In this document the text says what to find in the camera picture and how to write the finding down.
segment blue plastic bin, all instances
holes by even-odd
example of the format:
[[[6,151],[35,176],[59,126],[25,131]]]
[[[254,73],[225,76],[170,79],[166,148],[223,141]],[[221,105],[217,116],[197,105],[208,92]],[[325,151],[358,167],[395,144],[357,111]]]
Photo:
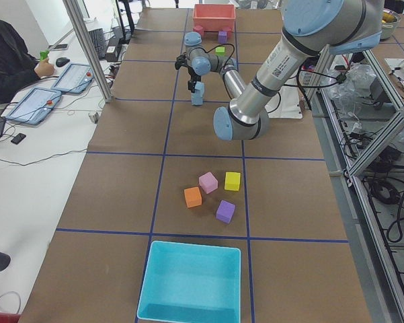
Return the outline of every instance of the blue plastic bin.
[[[154,241],[137,316],[173,323],[240,323],[241,251]]]

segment brown table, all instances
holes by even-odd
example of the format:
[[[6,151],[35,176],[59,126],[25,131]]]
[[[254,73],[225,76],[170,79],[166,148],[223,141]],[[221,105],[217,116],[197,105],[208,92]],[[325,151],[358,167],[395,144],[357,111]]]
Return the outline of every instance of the brown table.
[[[281,26],[279,11],[237,11],[230,41],[245,80]],[[130,43],[20,322],[137,322],[153,240],[239,248],[242,323],[371,322],[311,113],[272,120],[254,141],[220,141],[220,77],[202,78],[195,107],[174,69],[192,10],[148,9],[138,28],[150,31]],[[222,189],[227,171],[242,174],[239,192]],[[188,209],[183,190],[206,172],[220,187]],[[221,199],[236,204],[228,225],[215,219]]]

